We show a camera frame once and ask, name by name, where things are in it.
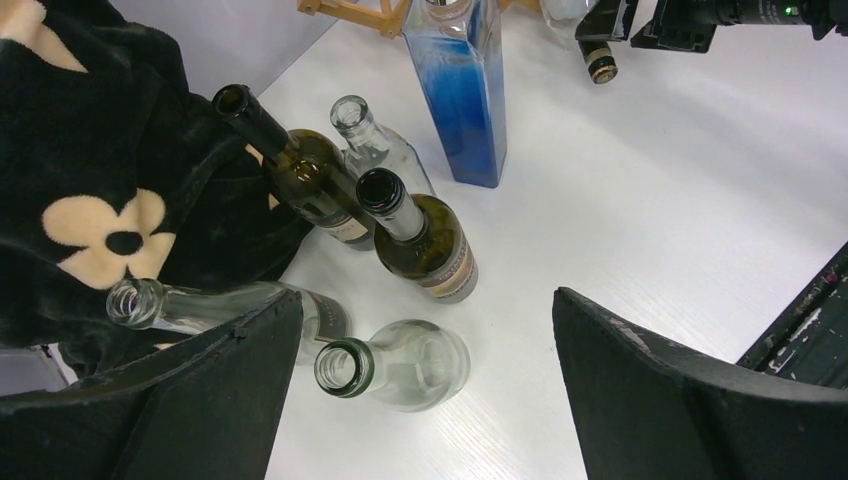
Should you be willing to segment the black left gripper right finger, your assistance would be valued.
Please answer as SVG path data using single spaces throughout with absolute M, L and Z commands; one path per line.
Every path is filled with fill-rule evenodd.
M 846 477 L 845 391 L 705 355 L 570 288 L 552 319 L 589 478 Z

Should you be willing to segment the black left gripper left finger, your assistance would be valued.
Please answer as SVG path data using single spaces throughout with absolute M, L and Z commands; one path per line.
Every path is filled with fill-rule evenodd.
M 297 348 L 290 290 L 57 392 L 1 400 L 5 479 L 261 479 Z

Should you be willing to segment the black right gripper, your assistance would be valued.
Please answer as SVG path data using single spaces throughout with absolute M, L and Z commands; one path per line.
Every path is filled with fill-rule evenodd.
M 599 0 L 576 27 L 584 42 L 622 42 L 630 36 L 638 0 Z M 630 40 L 639 49 L 707 53 L 718 26 L 715 1 L 658 1 L 653 17 Z

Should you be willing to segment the clear glass bottle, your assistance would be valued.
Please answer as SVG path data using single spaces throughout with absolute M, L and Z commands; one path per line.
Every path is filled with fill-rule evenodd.
M 554 30 L 575 27 L 592 11 L 597 0 L 540 0 L 546 24 Z
M 330 121 L 347 142 L 343 164 L 355 180 L 380 167 L 396 173 L 409 193 L 436 196 L 416 150 L 397 132 L 376 122 L 362 97 L 339 98 L 330 110 Z

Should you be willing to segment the clear bottle with dark label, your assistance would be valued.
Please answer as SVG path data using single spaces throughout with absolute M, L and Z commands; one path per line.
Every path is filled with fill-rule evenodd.
M 112 322 L 129 329 L 198 335 L 284 290 L 300 295 L 303 313 L 296 363 L 311 365 L 326 344 L 349 335 L 351 321 L 336 300 L 290 284 L 259 281 L 225 291 L 204 291 L 155 279 L 125 279 L 109 291 L 106 311 Z

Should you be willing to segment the blue square glass bottle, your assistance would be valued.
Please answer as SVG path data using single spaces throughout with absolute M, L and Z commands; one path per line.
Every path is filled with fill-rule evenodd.
M 507 152 L 496 1 L 413 1 L 402 34 L 459 183 L 496 188 Z

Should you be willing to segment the clear bottle with black label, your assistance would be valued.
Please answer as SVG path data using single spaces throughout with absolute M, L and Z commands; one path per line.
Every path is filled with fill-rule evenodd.
M 400 320 L 369 340 L 345 337 L 317 355 L 314 378 L 331 396 L 374 398 L 395 411 L 431 409 L 466 384 L 469 350 L 455 333 L 426 320 Z

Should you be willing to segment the green wine bottle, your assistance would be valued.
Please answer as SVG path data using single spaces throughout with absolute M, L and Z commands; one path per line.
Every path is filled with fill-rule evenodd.
M 459 303 L 471 295 L 479 269 L 458 217 L 445 202 L 409 193 L 386 168 L 364 173 L 356 194 L 376 221 L 375 249 L 390 273 L 441 303 Z
M 354 178 L 329 138 L 284 128 L 245 85 L 222 87 L 212 105 L 262 155 L 263 174 L 278 201 L 354 250 L 374 248 L 375 221 L 356 199 Z

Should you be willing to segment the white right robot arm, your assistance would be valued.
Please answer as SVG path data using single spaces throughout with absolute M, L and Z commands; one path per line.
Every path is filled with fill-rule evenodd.
M 847 35 L 842 0 L 659 0 L 650 21 L 631 35 L 637 7 L 637 0 L 600 1 L 577 25 L 575 38 L 705 54 L 719 26 L 808 26 L 816 41 L 832 31 Z

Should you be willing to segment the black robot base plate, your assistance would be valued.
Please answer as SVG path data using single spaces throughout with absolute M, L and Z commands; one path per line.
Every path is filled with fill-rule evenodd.
M 847 247 L 842 246 L 736 362 L 810 385 L 847 388 Z

